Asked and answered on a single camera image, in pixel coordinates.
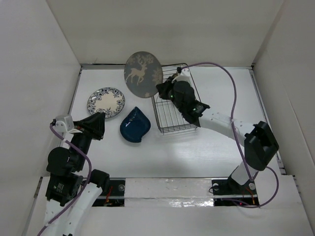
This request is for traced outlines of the blue floral white plate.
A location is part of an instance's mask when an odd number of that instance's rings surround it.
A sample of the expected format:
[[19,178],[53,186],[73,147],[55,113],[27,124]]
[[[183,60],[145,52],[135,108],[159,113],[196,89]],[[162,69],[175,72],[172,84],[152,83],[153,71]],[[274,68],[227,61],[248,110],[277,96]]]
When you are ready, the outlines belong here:
[[124,94],[117,88],[101,88],[93,92],[87,101],[87,110],[93,115],[105,113],[105,118],[113,118],[124,108],[126,99]]

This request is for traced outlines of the grey deer round plate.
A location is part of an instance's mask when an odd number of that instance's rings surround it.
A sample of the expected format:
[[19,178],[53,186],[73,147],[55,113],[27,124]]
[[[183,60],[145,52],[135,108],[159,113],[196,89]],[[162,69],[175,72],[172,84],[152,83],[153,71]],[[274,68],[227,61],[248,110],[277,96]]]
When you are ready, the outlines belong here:
[[140,51],[126,61],[124,80],[127,88],[135,96],[150,98],[157,94],[156,85],[163,81],[162,66],[151,53]]

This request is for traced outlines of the dark blue leaf dish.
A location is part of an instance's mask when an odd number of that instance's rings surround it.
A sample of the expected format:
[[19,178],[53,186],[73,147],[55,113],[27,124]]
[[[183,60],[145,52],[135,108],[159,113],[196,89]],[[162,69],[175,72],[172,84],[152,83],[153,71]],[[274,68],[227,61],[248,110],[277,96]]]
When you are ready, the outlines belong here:
[[138,108],[134,107],[120,125],[122,137],[131,143],[140,143],[151,129],[151,122]]

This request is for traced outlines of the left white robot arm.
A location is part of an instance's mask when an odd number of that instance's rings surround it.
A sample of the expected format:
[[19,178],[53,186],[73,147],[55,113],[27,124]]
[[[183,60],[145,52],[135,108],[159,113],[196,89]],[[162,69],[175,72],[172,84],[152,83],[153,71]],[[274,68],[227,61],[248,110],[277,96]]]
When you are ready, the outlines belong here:
[[40,236],[74,236],[100,195],[110,188],[108,173],[93,169],[87,156],[91,142],[102,140],[105,113],[97,112],[74,121],[71,115],[57,116],[49,126],[69,147],[56,147],[48,154],[50,174],[46,210]]

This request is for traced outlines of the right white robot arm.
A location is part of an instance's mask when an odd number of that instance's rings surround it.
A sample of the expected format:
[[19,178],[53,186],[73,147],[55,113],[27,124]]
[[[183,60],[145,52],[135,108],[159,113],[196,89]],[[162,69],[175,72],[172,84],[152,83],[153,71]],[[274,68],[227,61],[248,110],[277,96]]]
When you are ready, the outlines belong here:
[[157,86],[159,97],[170,100],[182,117],[190,124],[216,131],[233,139],[241,151],[242,163],[232,172],[227,187],[239,193],[249,180],[264,171],[279,150],[279,144],[270,128],[263,121],[257,124],[236,120],[198,101],[194,89],[187,81],[169,77]]

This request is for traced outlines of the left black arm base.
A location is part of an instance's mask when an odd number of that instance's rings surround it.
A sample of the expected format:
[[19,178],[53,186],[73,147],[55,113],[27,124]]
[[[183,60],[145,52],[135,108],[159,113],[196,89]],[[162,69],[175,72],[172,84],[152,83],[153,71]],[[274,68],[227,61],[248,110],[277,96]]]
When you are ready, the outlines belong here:
[[94,207],[124,207],[125,206],[125,178],[112,178],[108,189],[94,202]]

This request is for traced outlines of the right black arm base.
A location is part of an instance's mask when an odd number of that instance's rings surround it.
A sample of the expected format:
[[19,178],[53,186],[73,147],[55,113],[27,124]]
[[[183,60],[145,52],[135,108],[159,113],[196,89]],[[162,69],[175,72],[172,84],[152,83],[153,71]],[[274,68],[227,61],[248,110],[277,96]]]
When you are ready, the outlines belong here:
[[254,181],[239,185],[231,178],[213,178],[209,193],[213,194],[215,207],[258,206],[258,194]]

